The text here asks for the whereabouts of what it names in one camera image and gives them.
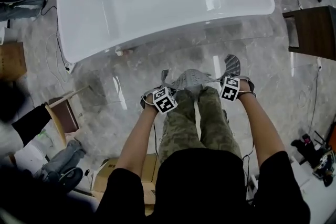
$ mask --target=wrist strap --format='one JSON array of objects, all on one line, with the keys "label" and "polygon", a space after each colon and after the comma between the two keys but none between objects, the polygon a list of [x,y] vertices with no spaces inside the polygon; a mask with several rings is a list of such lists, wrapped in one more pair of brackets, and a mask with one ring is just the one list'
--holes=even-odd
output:
[{"label": "wrist strap", "polygon": [[251,94],[254,95],[255,98],[257,98],[256,94],[254,92],[251,92],[251,91],[240,91],[240,92],[238,92],[238,97],[237,98],[239,99],[242,95],[244,95],[246,93],[251,93]]}]

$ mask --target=gray cloth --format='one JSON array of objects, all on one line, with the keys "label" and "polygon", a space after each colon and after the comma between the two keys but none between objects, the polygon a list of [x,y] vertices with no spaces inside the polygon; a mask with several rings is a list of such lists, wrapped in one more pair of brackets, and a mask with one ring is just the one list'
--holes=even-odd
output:
[{"label": "gray cloth", "polygon": [[[24,0],[11,5],[2,4],[0,6],[0,22],[10,19],[21,19],[37,17],[43,7],[43,3],[46,0]],[[37,8],[22,8],[19,6],[38,6]]]},{"label": "gray cloth", "polygon": [[85,152],[80,143],[76,140],[71,140],[64,150],[61,150],[47,164],[42,166],[35,177],[41,178],[41,175],[43,175],[43,179],[46,179],[50,173],[60,175],[66,170],[76,167],[84,155]]}]

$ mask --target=jeans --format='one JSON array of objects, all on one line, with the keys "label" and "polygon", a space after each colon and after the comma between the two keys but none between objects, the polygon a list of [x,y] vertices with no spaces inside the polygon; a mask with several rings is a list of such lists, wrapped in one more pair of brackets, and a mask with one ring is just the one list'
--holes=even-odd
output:
[{"label": "jeans", "polygon": [[[0,22],[11,19],[37,17],[42,10],[44,1],[45,0],[24,0],[11,5],[2,4],[2,6],[0,6]],[[23,5],[38,6],[38,8],[30,9],[19,7]]]},{"label": "jeans", "polygon": [[159,148],[160,163],[174,152],[187,148],[229,151],[241,158],[239,146],[232,136],[216,89],[206,87],[198,97],[201,139],[198,139],[197,135],[192,93],[187,90],[178,91],[175,99],[178,106],[168,112],[163,125],[163,137]]}]

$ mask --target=black t-shirt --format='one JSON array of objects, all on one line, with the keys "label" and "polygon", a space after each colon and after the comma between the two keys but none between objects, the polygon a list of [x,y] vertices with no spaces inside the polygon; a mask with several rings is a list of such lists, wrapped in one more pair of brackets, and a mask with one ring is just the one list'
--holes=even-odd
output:
[{"label": "black t-shirt", "polygon": [[146,218],[140,177],[116,169],[108,179],[96,217],[156,223],[180,219],[222,223],[310,221],[310,210],[286,152],[278,152],[262,164],[253,205],[246,201],[243,162],[226,151],[190,148],[175,152],[159,168],[155,189],[154,212]]}]

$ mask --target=white bucket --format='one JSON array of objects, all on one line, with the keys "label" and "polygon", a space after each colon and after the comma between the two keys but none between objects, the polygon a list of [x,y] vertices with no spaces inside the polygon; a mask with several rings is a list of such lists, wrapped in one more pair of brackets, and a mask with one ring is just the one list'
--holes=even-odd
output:
[{"label": "white bucket", "polygon": [[2,27],[0,29],[0,45],[9,42],[16,42],[17,30]]}]

